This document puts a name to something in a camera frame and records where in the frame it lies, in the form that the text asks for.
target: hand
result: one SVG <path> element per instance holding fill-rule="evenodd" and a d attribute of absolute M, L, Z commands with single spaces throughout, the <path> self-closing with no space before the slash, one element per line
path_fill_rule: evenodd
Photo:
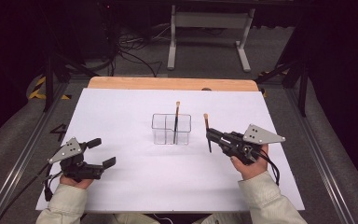
<path fill-rule="evenodd" d="M 89 185 L 91 185 L 92 181 L 94 181 L 94 180 L 93 179 L 84 179 L 77 183 L 74 179 L 68 178 L 65 175 L 62 175 L 60 177 L 60 184 L 69 185 L 69 186 L 76 187 L 79 189 L 87 189 L 89 187 Z"/>
<path fill-rule="evenodd" d="M 263 145 L 261 147 L 267 154 L 269 154 L 269 145 Z M 244 180 L 251 179 L 257 175 L 261 175 L 265 171 L 267 171 L 267 161 L 263 159 L 258 159 L 256 162 L 245 165 L 243 164 L 237 157 L 231 157 L 231 162 L 234 165 L 235 169 L 239 171 Z"/>

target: equipment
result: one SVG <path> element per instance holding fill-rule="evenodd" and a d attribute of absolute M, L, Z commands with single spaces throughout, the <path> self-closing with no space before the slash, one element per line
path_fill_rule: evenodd
<path fill-rule="evenodd" d="M 75 138 L 71 138 L 60 150 L 48 160 L 49 166 L 45 178 L 45 198 L 50 201 L 52 191 L 49 187 L 49 180 L 54 179 L 61 173 L 66 177 L 80 182 L 82 179 L 101 179 L 103 171 L 116 164 L 116 157 L 104 161 L 102 165 L 87 164 L 84 161 L 84 152 L 87 148 L 97 147 L 101 144 L 101 138 L 96 138 L 88 143 L 78 143 Z M 61 171 L 56 175 L 50 175 L 52 164 L 61 161 Z"/>
<path fill-rule="evenodd" d="M 284 142 L 285 138 L 275 133 L 271 133 L 254 124 L 250 124 L 245 134 L 241 133 L 221 133 L 213 128 L 207 128 L 206 138 L 208 143 L 215 142 L 228 157 L 235 156 L 245 165 L 251 165 L 258 158 L 266 160 L 272 166 L 275 174 L 275 181 L 279 185 L 279 170 L 271 161 L 269 155 L 262 149 L 262 145 Z"/>

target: gray carpet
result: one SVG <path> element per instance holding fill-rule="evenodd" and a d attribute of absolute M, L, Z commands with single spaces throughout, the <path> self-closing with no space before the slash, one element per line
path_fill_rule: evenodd
<path fill-rule="evenodd" d="M 158 77 L 204 77 L 204 78 L 232 78 L 253 79 L 262 71 L 273 69 L 292 28 L 252 29 L 245 45 L 251 73 L 244 73 L 240 60 L 233 46 L 241 33 L 234 30 L 225 30 L 221 35 L 210 35 L 201 30 L 184 30 L 179 32 L 177 38 L 176 65 L 173 71 L 166 68 L 169 40 L 160 39 L 140 50 L 130 53 L 151 63 L 155 71 L 159 68 Z M 88 63 L 93 66 L 99 63 Z M 109 73 L 107 68 L 99 71 L 103 76 Z M 116 75 L 121 76 L 151 76 L 151 71 L 141 63 L 132 63 L 117 57 Z M 82 75 L 76 76 L 67 86 L 64 94 L 72 95 L 70 100 L 58 99 L 54 110 L 51 111 L 48 122 L 41 137 L 36 141 L 33 154 L 17 183 L 13 195 L 17 194 L 25 184 L 34 177 L 39 169 L 46 163 L 46 159 L 57 149 L 61 142 L 58 133 L 50 133 L 64 124 L 69 125 L 76 102 L 81 90 L 87 87 L 88 81 Z M 285 136 L 288 141 L 282 144 L 286 157 L 296 178 L 296 183 L 303 199 L 306 210 L 301 215 L 308 223 L 358 223 L 358 173 L 351 160 L 345 153 L 334 131 L 320 108 L 312 87 L 309 87 L 306 103 L 307 122 L 315 135 L 318 145 L 324 155 L 329 168 L 334 175 L 342 197 L 349 208 L 353 220 L 340 218 L 320 170 L 316 165 L 307 135 L 304 133 L 301 122 L 296 115 L 298 111 L 291 106 L 288 90 L 279 85 L 281 77 L 275 77 L 269 83 L 260 85 L 267 92 L 266 103 L 275 124 L 277 132 Z M 30 85 L 32 89 L 37 81 Z M 22 150 L 27 146 L 34 128 L 43 114 L 44 100 L 31 99 L 29 103 L 15 114 L 0 129 L 0 189 L 5 184 L 7 176 L 16 163 Z M 34 210 L 37 199 L 43 186 L 38 178 L 20 198 L 10 207 L 1 223 L 34 223 L 38 212 Z M 82 223 L 106 223 L 109 215 L 88 215 Z"/>

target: wooden stick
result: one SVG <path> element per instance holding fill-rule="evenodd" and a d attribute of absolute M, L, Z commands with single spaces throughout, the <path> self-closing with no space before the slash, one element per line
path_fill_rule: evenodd
<path fill-rule="evenodd" d="M 208 132 L 208 129 L 209 129 L 208 114 L 204 114 L 204 118 L 205 118 L 205 129 L 206 129 L 206 132 Z M 211 147 L 210 140 L 208 140 L 208 146 L 209 146 L 209 152 L 212 153 L 212 147 Z"/>
<path fill-rule="evenodd" d="M 176 113 L 175 113 L 175 127 L 173 128 L 173 143 L 175 144 L 175 140 L 176 140 L 176 132 L 178 129 L 178 117 L 179 117 L 179 105 L 180 102 L 176 102 Z"/>

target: person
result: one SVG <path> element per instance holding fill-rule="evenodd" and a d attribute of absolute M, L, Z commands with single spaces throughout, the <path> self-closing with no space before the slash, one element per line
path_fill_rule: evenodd
<path fill-rule="evenodd" d="M 268 154 L 269 146 L 262 149 Z M 238 158 L 231 157 L 235 169 L 241 173 L 239 186 L 249 205 L 252 222 L 255 223 L 306 223 L 292 203 L 283 195 L 268 172 L 268 163 L 258 159 L 255 163 L 244 165 Z M 61 176 L 60 185 L 48 203 L 48 208 L 39 215 L 36 224 L 80 223 L 86 201 L 87 188 L 93 180 L 77 183 L 71 178 Z M 155 219 L 142 214 L 115 214 L 113 224 L 158 224 Z M 241 214 L 211 214 L 194 224 L 243 224 Z"/>

